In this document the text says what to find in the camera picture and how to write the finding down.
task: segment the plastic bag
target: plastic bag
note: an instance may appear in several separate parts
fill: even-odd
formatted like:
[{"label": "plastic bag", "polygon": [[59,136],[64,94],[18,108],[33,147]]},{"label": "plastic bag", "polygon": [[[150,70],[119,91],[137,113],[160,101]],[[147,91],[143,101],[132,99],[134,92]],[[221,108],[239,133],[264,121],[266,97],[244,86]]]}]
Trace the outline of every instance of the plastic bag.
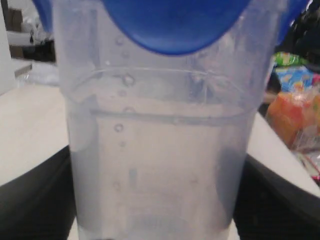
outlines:
[{"label": "plastic bag", "polygon": [[320,150],[320,94],[279,93],[267,110],[270,126],[291,150]]}]

